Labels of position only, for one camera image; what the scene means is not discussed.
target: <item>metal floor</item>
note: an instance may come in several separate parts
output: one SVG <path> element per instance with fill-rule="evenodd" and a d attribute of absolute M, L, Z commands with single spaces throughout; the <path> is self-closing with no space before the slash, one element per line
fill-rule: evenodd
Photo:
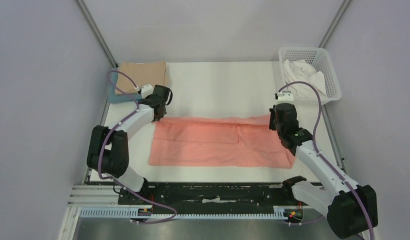
<path fill-rule="evenodd" d="M 308 214 L 309 218 L 317 214 Z M 80 218 L 74 240 L 337 240 L 325 219 L 303 226 L 280 220 L 188 220 L 136 225 L 121 218 Z M 357 240 L 352 236 L 348 240 Z"/>

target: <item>metal frame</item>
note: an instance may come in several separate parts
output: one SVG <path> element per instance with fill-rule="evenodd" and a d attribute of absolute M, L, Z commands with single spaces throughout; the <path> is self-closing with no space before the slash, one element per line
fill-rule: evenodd
<path fill-rule="evenodd" d="M 116 68 L 118 66 L 118 64 L 116 63 L 115 58 L 113 57 L 109 47 L 107 46 L 105 40 L 103 39 L 103 36 L 100 33 L 100 30 L 96 25 L 96 22 L 94 22 L 94 19 L 91 16 L 91 13 L 88 10 L 88 7 L 85 4 L 84 0 L 75 0 L 75 2 L 78 5 L 78 7 L 80 8 L 80 11 L 81 11 L 82 15 L 84 16 L 85 20 L 87 21 L 88 26 L 90 27 L 91 31 L 93 32 L 94 36 L 96 37 L 97 42 L 99 43 L 102 50 L 105 52 L 105 55 L 106 55 L 109 63 L 112 65 L 112 67 Z"/>
<path fill-rule="evenodd" d="M 352 0 L 344 0 L 343 3 L 341 4 L 329 28 L 327 29 L 327 32 L 322 38 L 321 43 L 319 44 L 320 48 L 326 47 L 328 41 L 330 40 L 331 36 L 336 30 L 338 23 L 343 17 L 346 9 L 349 7 L 351 1 Z M 108 48 L 105 40 L 103 39 L 103 36 L 100 33 L 99 28 L 94 22 L 94 19 L 91 16 L 84 0 L 75 0 L 75 2 L 80 8 L 81 13 L 86 19 L 86 22 L 89 25 L 90 29 L 92 30 L 96 40 L 98 41 L 98 44 L 104 51 L 109 63 L 111 64 L 112 67 L 116 68 L 118 65 L 110 49 Z M 108 110 L 109 110 L 109 103 L 106 101 L 100 124 L 103 124 L 105 122 Z M 331 145 L 334 151 L 336 162 L 338 166 L 343 171 L 345 171 L 342 153 L 339 149 L 338 142 L 335 137 L 335 132 L 333 129 L 332 121 L 330 120 L 330 116 L 329 116 L 326 106 L 323 106 L 323 117 L 326 123 L 326 128 L 329 134 L 329 138 L 330 138 L 330 142 L 331 142 Z M 88 170 L 86 173 L 84 184 L 88 181 L 89 176 L 90 176 L 90 170 Z M 130 205 L 128 207 L 118 205 L 119 196 L 113 192 L 112 188 L 113 188 L 112 185 L 76 185 L 74 186 L 71 192 L 71 197 L 68 202 L 68 207 L 65 213 L 64 221 L 62 223 L 62 226 L 59 232 L 58 240 L 72 240 L 73 239 L 75 228 L 76 228 L 79 217 L 103 217 L 106 214 L 112 213 L 113 214 L 112 216 L 109 215 L 107 217 L 119 218 L 122 216 L 126 218 L 126 217 L 137 216 L 134 213 L 132 213 L 132 215 L 127 216 L 130 213 L 130 211 L 135 211 L 139 208 L 142 208 L 142 209 L 151 208 L 151 205 Z M 251 216 L 181 215 L 179 216 L 179 218 L 185 218 L 185 219 L 206 219 L 206 218 L 208 219 L 209 218 L 212 218 L 212 219 L 221 219 L 221 218 L 280 219 L 279 217 L 280 217 L 281 211 L 284 211 L 284 209 L 294 209 L 294 208 L 296 208 L 296 206 L 283 206 L 283 207 L 274 206 L 274 215 L 259 215 L 259 214 L 251 215 Z M 162 216 L 156 216 L 156 217 L 165 218 L 167 216 L 163 214 Z"/>

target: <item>beige towel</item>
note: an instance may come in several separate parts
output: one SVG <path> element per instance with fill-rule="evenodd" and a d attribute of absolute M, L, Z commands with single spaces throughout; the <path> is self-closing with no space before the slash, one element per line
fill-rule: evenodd
<path fill-rule="evenodd" d="M 165 74 L 166 65 L 164 61 L 150 63 L 123 62 L 118 70 L 130 76 L 139 88 L 146 84 L 151 84 L 153 87 L 156 84 L 167 86 L 169 82 Z M 132 82 L 122 74 L 118 74 L 116 86 L 129 94 L 137 93 Z M 115 94 L 121 95 L 122 92 L 115 90 Z"/>

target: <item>folded cloth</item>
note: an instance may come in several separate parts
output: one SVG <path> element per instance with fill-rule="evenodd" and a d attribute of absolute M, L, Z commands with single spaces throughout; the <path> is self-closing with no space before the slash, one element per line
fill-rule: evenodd
<path fill-rule="evenodd" d="M 190 167 L 289 169 L 295 157 L 285 149 L 269 116 L 249 118 L 165 117 L 156 122 L 149 164 Z"/>
<path fill-rule="evenodd" d="M 327 96 L 324 74 L 320 71 L 315 71 L 314 67 L 306 63 L 305 60 L 294 62 L 285 60 L 283 68 L 287 84 L 296 81 L 307 82 L 313 85 L 321 95 Z M 315 97 L 314 91 L 303 84 L 295 84 L 292 85 L 291 88 L 294 89 L 294 93 L 299 97 Z"/>
<path fill-rule="evenodd" d="M 155 87 L 156 84 L 167 86 L 169 82 L 168 77 L 165 74 L 166 65 L 164 61 L 150 63 L 123 62 L 119 66 L 119 71 L 132 78 L 139 88 L 146 84 L 151 84 L 153 87 Z M 116 86 L 126 93 L 137 93 L 133 83 L 122 74 L 118 74 Z M 115 94 L 121 95 L 122 93 L 115 90 Z"/>
<path fill-rule="evenodd" d="M 113 84 L 116 84 L 117 80 L 118 80 L 118 73 L 117 72 L 112 72 L 111 73 L 111 82 Z M 140 100 L 142 98 L 141 94 L 138 94 L 138 93 L 132 93 L 132 94 L 129 94 L 129 95 L 131 97 L 129 97 L 127 95 L 116 95 L 115 94 L 115 87 L 112 86 L 111 84 L 109 84 L 108 102 L 110 102 L 111 104 L 118 104 L 118 103 L 123 103 L 123 102 L 127 102 L 127 101 L 132 101 L 133 100 L 132 98 L 134 98 L 136 100 Z"/>

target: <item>cable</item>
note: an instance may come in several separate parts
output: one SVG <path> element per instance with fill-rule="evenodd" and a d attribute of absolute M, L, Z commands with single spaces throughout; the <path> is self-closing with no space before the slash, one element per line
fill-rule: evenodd
<path fill-rule="evenodd" d="M 283 223 L 289 224 L 289 226 L 302 226 L 302 225 L 306 225 L 306 224 L 311 224 L 311 223 L 317 222 L 317 221 L 319 221 L 319 220 L 321 220 L 321 219 L 323 219 L 323 218 L 324 218 L 324 216 L 321 215 L 321 216 L 319 216 L 319 217 L 317 217 L 317 218 L 315 218 L 315 219 L 313 219 L 313 220 L 303 221 L 303 222 L 300 222 L 300 223 L 292 223 L 292 222 L 285 222 L 285 221 L 283 221 Z"/>
<path fill-rule="evenodd" d="M 346 181 L 345 177 L 343 177 L 343 175 L 340 172 L 337 171 L 337 169 L 323 156 L 323 154 L 320 153 L 320 150 L 317 147 L 317 141 L 315 140 L 315 133 L 317 132 L 317 126 L 318 126 L 318 123 L 320 122 L 321 112 L 322 112 L 321 98 L 320 98 L 320 95 L 317 92 L 317 89 L 315 89 L 314 86 L 312 86 L 311 84 L 309 84 L 307 82 L 294 81 L 294 82 L 288 83 L 285 86 L 283 86 L 282 88 L 280 88 L 278 90 L 278 92 L 281 92 L 283 89 L 285 89 L 286 87 L 288 87 L 290 85 L 293 85 L 293 84 L 305 84 L 308 87 L 310 87 L 315 92 L 315 94 L 317 95 L 317 99 L 318 99 L 318 116 L 317 116 L 317 121 L 315 122 L 314 130 L 312 131 L 312 142 L 314 144 L 314 149 L 317 152 L 317 155 L 331 168 L 331 170 L 333 170 L 333 172 L 340 178 L 340 180 L 342 180 L 345 183 L 345 185 L 350 189 L 350 191 L 352 192 L 352 194 L 356 198 L 356 201 L 358 202 L 358 205 L 361 208 L 362 213 L 364 214 L 365 221 L 367 222 L 368 230 L 370 231 L 370 240 L 374 240 L 373 225 L 371 223 L 370 217 L 368 216 L 367 210 L 365 209 L 364 203 L 361 201 L 361 199 L 359 198 L 358 194 L 356 193 L 355 189 L 353 189 L 351 184 L 348 183 Z"/>
<path fill-rule="evenodd" d="M 116 193 L 116 194 L 120 194 L 121 192 L 117 192 L 116 190 L 115 190 L 115 186 L 116 186 L 116 184 L 113 184 L 113 191 Z"/>
<path fill-rule="evenodd" d="M 166 103 L 165 105 L 166 106 L 168 106 L 171 102 L 172 102 L 172 90 L 171 89 L 169 89 L 169 93 L 171 94 L 170 96 L 169 96 L 169 100 L 168 100 L 168 103 Z"/>
<path fill-rule="evenodd" d="M 171 206 L 167 206 L 167 205 L 161 204 L 161 203 L 154 202 L 154 201 L 152 201 L 152 200 L 148 200 L 147 198 L 144 198 L 144 197 L 142 197 L 141 195 L 139 195 L 138 193 L 136 193 L 135 191 L 133 191 L 133 190 L 127 188 L 126 186 L 124 186 L 122 183 L 120 183 L 120 182 L 119 182 L 118 180 L 116 180 L 115 178 L 113 179 L 113 181 L 114 181 L 116 184 L 118 184 L 119 186 L 121 186 L 123 189 L 129 191 L 132 195 L 138 197 L 139 199 L 141 199 L 141 200 L 143 200 L 143 201 L 145 201 L 145 202 L 147 202 L 147 203 L 150 203 L 150 204 L 152 204 L 152 205 L 156 205 L 156 206 L 159 206 L 159 207 L 162 207 L 162 208 L 165 208 L 165 209 L 169 209 L 169 210 L 171 210 L 171 211 L 174 212 L 174 214 L 173 214 L 172 216 L 167 217 L 167 218 L 164 218 L 164 219 L 160 219 L 160 220 L 156 220 L 156 221 L 137 222 L 137 224 L 147 225 L 147 224 L 164 223 L 164 222 L 167 222 L 167 221 L 169 221 L 169 220 L 175 218 L 175 216 L 178 214 L 178 213 L 177 213 L 177 210 L 175 210 L 175 208 L 173 208 L 173 207 L 171 207 Z"/>
<path fill-rule="evenodd" d="M 298 218 L 298 217 L 296 217 L 296 215 L 297 214 L 295 214 L 295 215 L 292 215 L 292 218 L 294 218 L 294 219 L 296 219 L 296 220 L 298 220 L 298 221 L 300 221 L 301 223 L 302 223 L 302 220 L 305 218 L 305 211 L 304 210 L 302 210 L 302 218 Z"/>
<path fill-rule="evenodd" d="M 106 143 L 109 141 L 109 138 L 110 138 L 110 136 L 112 135 L 112 133 L 115 131 L 115 129 L 117 129 L 117 128 L 120 126 L 120 124 L 122 124 L 122 123 L 125 122 L 127 119 L 129 119 L 129 118 L 132 117 L 134 114 L 136 114 L 136 113 L 138 112 L 139 108 L 140 108 L 140 105 L 138 104 L 138 102 L 137 102 L 133 97 L 131 97 L 128 93 L 126 93 L 125 91 L 123 91 L 123 90 L 121 90 L 120 88 L 118 88 L 118 87 L 111 81 L 111 79 L 110 79 L 111 73 L 119 73 L 119 74 L 122 74 L 122 75 L 124 75 L 126 78 L 128 78 L 128 79 L 134 84 L 135 87 L 137 87 L 137 85 L 134 83 L 134 81 L 133 81 L 128 75 L 126 75 L 125 73 L 123 73 L 123 72 L 121 72 L 121 71 L 111 70 L 111 71 L 108 72 L 108 82 L 109 82 L 116 90 L 120 91 L 122 94 L 124 94 L 124 95 L 126 95 L 126 96 L 129 96 L 129 97 L 134 101 L 134 103 L 136 104 L 136 109 L 135 109 L 132 113 L 130 113 L 130 114 L 128 114 L 126 117 L 124 117 L 121 121 L 119 121 L 119 124 L 116 124 L 115 126 L 113 126 L 113 127 L 110 129 L 110 131 L 108 132 L 108 134 L 106 135 L 105 140 L 104 140 L 104 142 L 103 142 L 103 144 L 102 144 L 102 148 L 100 149 L 100 154 L 99 154 L 99 162 L 98 162 L 98 167 L 97 167 L 97 172 L 99 173 L 99 178 L 102 179 L 102 180 L 112 179 L 116 184 L 118 184 L 119 186 L 121 186 L 123 189 L 127 190 L 127 191 L 128 191 L 129 193 L 131 193 L 132 195 L 138 197 L 139 199 L 141 199 L 141 200 L 143 200 L 143 201 L 145 201 L 145 202 L 147 202 L 147 203 L 150 203 L 150 204 L 152 204 L 152 205 L 156 205 L 156 206 L 159 206 L 159 207 L 162 207 L 162 208 L 166 208 L 166 209 L 169 209 L 169 210 L 171 210 L 171 211 L 174 212 L 174 214 L 173 214 L 172 216 L 167 217 L 167 218 L 165 218 L 165 219 L 160 219 L 160 220 L 150 221 L 150 222 L 137 222 L 137 224 L 148 225 L 148 224 L 158 224 L 158 223 L 167 222 L 167 221 L 169 221 L 169 220 L 175 218 L 175 216 L 178 214 L 178 213 L 177 213 L 177 210 L 175 210 L 175 208 L 170 207 L 170 206 L 167 206 L 167 205 L 164 205 L 164 204 L 161 204 L 161 203 L 157 203 L 157 202 L 154 202 L 154 201 L 151 201 L 151 200 L 148 200 L 148 199 L 142 197 L 141 195 L 139 195 L 138 193 L 136 193 L 135 191 L 129 189 L 128 187 L 126 187 L 125 185 L 123 185 L 122 183 L 120 183 L 118 180 L 116 180 L 115 178 L 113 178 L 112 176 L 103 176 L 103 175 L 102 175 L 102 161 L 103 161 L 103 153 L 105 152 Z"/>

